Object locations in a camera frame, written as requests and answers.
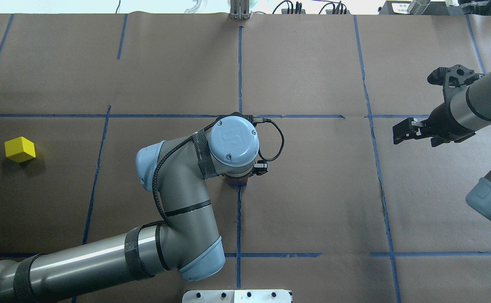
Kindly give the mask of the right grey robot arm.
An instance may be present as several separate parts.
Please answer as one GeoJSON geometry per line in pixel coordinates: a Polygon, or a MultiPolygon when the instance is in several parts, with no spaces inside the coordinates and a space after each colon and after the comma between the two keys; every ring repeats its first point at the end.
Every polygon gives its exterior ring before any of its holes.
{"type": "MultiPolygon", "coordinates": [[[[428,139],[432,147],[473,141],[491,154],[491,71],[480,73],[461,64],[438,67],[427,77],[442,89],[443,101],[425,119],[405,118],[392,127],[392,143],[428,139]]],[[[465,196],[465,203],[491,223],[491,169],[465,196]]]]}

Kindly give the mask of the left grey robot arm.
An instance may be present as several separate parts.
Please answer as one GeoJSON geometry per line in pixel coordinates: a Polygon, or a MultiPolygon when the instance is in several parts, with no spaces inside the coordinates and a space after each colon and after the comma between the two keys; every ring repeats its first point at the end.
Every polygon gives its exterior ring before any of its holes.
{"type": "Polygon", "coordinates": [[[226,257],[205,181],[263,174],[255,127],[265,121],[233,113],[140,149],[138,177],[162,219],[72,249],[0,260],[0,303],[56,303],[171,270],[186,281],[216,274],[226,257]]]}

